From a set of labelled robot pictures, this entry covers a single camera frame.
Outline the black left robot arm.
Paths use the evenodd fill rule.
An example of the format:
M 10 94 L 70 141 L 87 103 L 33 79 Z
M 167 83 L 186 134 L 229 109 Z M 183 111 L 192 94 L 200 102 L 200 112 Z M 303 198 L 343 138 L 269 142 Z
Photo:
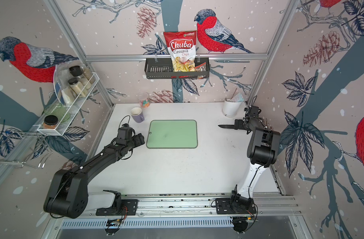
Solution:
M 103 150 L 83 163 L 69 170 L 57 171 L 52 179 L 43 209 L 50 215 L 75 219 L 86 209 L 88 184 L 111 164 L 121 160 L 134 148 L 145 144 L 144 136 L 127 123 L 119 129 L 117 136 Z

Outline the black kitchen knife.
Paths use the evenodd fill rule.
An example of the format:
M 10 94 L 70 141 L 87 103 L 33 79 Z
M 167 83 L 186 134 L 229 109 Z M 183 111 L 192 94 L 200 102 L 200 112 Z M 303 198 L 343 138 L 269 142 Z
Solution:
M 218 125 L 220 128 L 225 128 L 225 129 L 235 129 L 235 125 L 233 124 L 220 124 Z

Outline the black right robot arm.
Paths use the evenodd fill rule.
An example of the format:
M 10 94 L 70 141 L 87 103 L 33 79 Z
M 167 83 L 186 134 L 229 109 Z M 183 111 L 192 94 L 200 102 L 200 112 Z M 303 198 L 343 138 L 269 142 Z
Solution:
M 259 107 L 248 106 L 245 108 L 245 117 L 235 120 L 235 129 L 243 129 L 251 134 L 247 148 L 248 171 L 230 197 L 231 210 L 236 214 L 245 213 L 254 205 L 253 192 L 258 179 L 277 160 L 281 134 L 269 128 L 259 117 L 260 113 Z

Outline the green cutting board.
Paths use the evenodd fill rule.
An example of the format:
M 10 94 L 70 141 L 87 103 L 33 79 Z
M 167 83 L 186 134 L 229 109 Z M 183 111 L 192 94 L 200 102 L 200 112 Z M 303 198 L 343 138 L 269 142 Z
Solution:
M 153 120 L 146 146 L 149 149 L 197 148 L 197 122 L 193 119 Z

